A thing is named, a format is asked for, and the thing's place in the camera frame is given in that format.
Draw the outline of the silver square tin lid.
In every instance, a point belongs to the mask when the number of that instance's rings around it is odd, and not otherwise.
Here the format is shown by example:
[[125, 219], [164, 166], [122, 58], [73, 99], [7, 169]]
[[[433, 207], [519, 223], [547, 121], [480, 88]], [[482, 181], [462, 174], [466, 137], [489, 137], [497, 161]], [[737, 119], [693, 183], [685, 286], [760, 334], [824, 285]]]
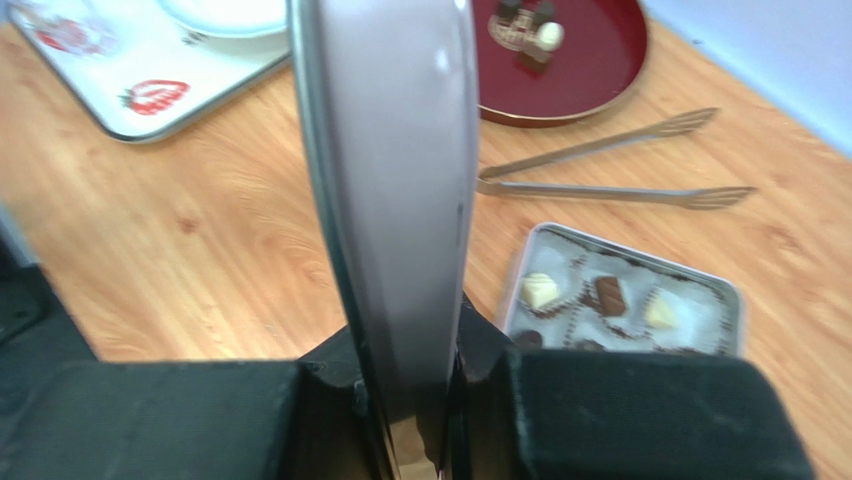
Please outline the silver square tin lid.
[[329, 257], [387, 419], [441, 423], [478, 167], [468, 1], [292, 1], [304, 149]]

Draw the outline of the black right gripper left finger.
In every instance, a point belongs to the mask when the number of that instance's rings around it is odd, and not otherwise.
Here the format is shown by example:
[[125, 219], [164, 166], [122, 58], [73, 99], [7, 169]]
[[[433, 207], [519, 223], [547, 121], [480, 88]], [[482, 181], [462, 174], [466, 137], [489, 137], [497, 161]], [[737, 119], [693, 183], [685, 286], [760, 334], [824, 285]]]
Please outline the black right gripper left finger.
[[63, 362], [1, 390], [5, 479], [382, 479], [353, 341], [292, 361]]

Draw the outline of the pink square chocolate tin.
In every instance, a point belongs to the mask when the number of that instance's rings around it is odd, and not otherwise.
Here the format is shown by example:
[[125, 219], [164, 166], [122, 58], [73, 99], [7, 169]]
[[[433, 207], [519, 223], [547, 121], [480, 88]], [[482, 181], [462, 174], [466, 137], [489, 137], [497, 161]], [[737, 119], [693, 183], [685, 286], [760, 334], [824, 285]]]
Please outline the pink square chocolate tin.
[[[561, 298], [545, 310], [530, 310], [519, 299], [522, 279], [532, 272], [546, 273], [561, 290]], [[619, 279], [624, 315], [601, 315], [594, 281], [602, 276]], [[671, 303], [676, 328], [646, 323], [645, 306], [655, 295]], [[726, 279], [549, 222], [534, 227], [515, 255], [496, 324], [511, 338], [536, 330], [548, 349], [739, 357], [745, 305]]]

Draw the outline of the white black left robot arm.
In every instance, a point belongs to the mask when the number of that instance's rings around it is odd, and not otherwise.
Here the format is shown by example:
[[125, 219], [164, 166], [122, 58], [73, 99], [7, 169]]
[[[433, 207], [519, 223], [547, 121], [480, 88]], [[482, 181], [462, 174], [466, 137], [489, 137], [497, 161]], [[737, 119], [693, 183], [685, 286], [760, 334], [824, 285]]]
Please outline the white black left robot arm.
[[1, 246], [1, 377], [33, 376], [96, 355], [40, 267]]

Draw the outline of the dark chocolate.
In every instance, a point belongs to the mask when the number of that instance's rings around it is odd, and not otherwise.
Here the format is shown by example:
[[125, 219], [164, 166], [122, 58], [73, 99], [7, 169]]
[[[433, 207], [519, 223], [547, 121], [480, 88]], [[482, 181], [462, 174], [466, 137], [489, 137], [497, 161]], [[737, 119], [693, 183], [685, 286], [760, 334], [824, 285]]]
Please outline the dark chocolate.
[[543, 348], [544, 339], [536, 330], [524, 330], [512, 337], [515, 346], [522, 350], [540, 350]]
[[627, 303], [622, 294], [619, 279], [602, 276], [594, 281], [599, 311], [605, 317], [619, 317], [626, 313]]

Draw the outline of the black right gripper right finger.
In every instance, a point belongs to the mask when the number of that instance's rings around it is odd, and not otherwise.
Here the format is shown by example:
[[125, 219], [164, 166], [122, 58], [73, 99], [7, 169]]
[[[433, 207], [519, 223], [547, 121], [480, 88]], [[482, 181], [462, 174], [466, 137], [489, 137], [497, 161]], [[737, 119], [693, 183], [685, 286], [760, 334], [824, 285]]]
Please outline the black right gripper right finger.
[[812, 479], [771, 383], [729, 357], [521, 348], [464, 300], [451, 479]]

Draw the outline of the metal serving tongs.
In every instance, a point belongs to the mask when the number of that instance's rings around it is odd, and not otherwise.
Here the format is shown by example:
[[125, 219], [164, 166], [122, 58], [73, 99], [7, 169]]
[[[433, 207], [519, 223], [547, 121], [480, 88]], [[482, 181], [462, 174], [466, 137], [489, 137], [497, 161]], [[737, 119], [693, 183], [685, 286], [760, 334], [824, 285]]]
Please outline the metal serving tongs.
[[554, 179], [542, 175], [533, 178], [528, 175], [533, 170], [555, 169], [560, 164], [581, 163], [593, 155], [628, 145], [691, 135], [711, 123], [719, 112], [717, 107], [686, 111], [632, 130], [485, 167], [478, 174], [476, 191], [494, 197], [647, 203], [694, 211], [727, 209], [755, 195], [758, 188], [751, 185], [665, 188], [624, 181], [618, 183], [569, 180], [565, 175]]

